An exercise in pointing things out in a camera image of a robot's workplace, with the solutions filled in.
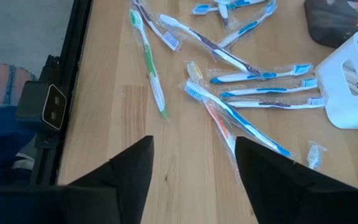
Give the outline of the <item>blue toothbrush in clear wrapper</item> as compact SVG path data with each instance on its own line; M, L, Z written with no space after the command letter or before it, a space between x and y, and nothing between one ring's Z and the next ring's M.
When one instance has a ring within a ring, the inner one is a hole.
M248 6L252 4L258 4L264 2L266 0L235 0L230 4L226 5L227 10L233 10L238 7ZM205 15L208 12L219 11L219 7L217 4L210 5L210 4L199 4L196 5L193 10L192 14L194 15Z
M289 76L300 76L305 75L313 71L313 65L310 63L294 64L287 67L284 72L262 72L260 75L253 75L244 72L211 72L210 83L221 84L221 83L232 83L232 82L243 82L249 80L269 80L274 78L282 78Z
M268 4L263 7L249 22L243 22L239 27L234 29L231 33L223 38L222 41L218 44L222 48L226 48L234 44L239 40L243 35L246 35L253 31L258 25L263 23L263 21L271 16L277 9L276 0L269 0Z
M299 91L312 90L318 87L318 80L316 78L310 78L302 80L301 83L294 88L281 88L281 87L269 87L269 88L246 88L240 90L224 90L220 93L223 98L232 96L243 95L256 95L266 93L294 93Z
M231 108L227 103L220 100L218 97L214 96L208 90L199 86L199 84L187 80L185 82L184 90L193 98L197 100L212 100L215 102L220 108L222 108L231 118L233 118L239 124L239 127L244 131L248 132L251 136L253 136L260 143L264 144L271 150L286 156L290 157L291 152L286 150L284 147L279 145L277 142L266 136L263 132L259 131L253 124L251 124L248 120L243 118L236 110Z

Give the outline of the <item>green toothbrush in clear wrapper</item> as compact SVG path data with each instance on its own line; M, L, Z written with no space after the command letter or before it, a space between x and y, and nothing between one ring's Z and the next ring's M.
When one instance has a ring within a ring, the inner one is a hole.
M147 36L144 23L140 13L137 10L129 10L132 26L139 30L144 45L145 63L149 73L149 80L152 92L154 94L157 108L164 119L167 119L167 111L165 106L165 98L162 87L158 77L157 69L155 68L152 49L150 47L149 38Z

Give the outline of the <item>small clear wrapper scrap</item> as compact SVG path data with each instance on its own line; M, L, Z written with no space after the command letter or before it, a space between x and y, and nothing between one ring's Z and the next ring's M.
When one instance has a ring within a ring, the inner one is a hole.
M327 151L327 149L314 141L308 141L308 147L309 151L306 158L308 167L310 169L316 170L321 165L322 155Z

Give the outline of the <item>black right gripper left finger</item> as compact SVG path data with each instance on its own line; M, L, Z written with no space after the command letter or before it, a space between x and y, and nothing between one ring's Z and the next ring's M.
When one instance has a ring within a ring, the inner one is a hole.
M0 224L140 224L153 163L144 136L70 184L0 187Z

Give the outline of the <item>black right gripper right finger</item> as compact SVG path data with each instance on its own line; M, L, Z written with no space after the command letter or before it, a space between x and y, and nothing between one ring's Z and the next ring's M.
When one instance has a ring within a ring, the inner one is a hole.
M259 224L358 224L358 189L246 137L236 161Z

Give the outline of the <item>transparent grey plastic bin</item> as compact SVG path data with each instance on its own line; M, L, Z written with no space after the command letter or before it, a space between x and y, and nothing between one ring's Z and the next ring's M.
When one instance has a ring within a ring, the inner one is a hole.
M358 12L348 0L305 0L304 8L309 34L321 45L338 48L358 32Z

